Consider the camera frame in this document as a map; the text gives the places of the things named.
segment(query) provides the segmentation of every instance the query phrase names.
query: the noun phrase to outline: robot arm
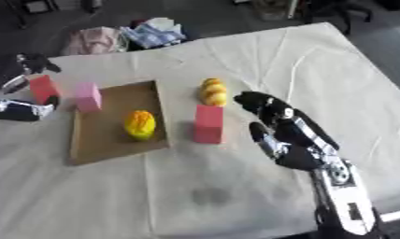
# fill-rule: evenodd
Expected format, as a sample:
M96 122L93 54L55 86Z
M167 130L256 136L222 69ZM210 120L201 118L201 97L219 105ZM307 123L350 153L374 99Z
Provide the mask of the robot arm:
M338 144L302 111L260 92L235 97L263 124L250 125L252 139L276 164L309 172L317 198L321 238L385 238L354 165L338 156Z
M0 94L10 94L28 86L28 75L48 69L61 68L41 54L0 56ZM0 100L0 120L37 121L46 117L59 104L57 96L48 98L44 105L20 100Z

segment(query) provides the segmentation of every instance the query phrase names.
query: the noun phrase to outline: yellow fruit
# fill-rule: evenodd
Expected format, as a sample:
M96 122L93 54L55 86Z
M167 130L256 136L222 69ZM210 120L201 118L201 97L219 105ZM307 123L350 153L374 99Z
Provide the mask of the yellow fruit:
M222 84L222 82L218 78L208 78L205 81L203 81L203 88L209 86L209 85L214 85L214 84Z
M156 122L152 114L146 110L137 110L126 118L124 129L137 140L148 140L155 131Z
M226 87L218 78L208 78L203 82L200 98L205 105L225 106Z
M211 106L225 106L226 105L226 92L214 93L205 98L205 104Z

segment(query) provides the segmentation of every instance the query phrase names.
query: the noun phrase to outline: cardboard tray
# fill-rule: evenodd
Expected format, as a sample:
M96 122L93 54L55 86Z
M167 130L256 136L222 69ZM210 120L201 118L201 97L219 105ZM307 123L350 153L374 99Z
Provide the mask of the cardboard tray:
M71 164L99 162L169 146L154 80L105 88L100 92L101 111L85 114L75 111ZM155 132L145 142L136 141L123 128L126 116L138 109L148 110L156 119Z

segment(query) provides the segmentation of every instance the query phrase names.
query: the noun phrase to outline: pink cube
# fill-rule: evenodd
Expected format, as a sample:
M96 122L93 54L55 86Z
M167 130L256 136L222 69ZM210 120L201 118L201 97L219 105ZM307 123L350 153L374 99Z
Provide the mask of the pink cube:
M219 144L223 133L223 108L198 105L195 113L194 141Z
M101 110L101 94L94 83L80 83L76 97L77 107L80 112L87 113Z

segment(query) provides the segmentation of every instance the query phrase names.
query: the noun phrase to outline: white tablecloth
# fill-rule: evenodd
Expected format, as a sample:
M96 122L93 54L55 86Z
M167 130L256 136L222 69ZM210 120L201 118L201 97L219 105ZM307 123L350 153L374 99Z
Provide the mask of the white tablecloth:
M380 212L400 209L400 91L327 23L53 60L64 70L50 73L61 108L40 122L0 121L1 239L267 238L314 229L309 178L254 145L252 114L229 100L224 143L192 141L195 89L207 77L221 78L229 97L264 91L307 112L361 169ZM77 82L149 79L159 84L171 148L67 166Z

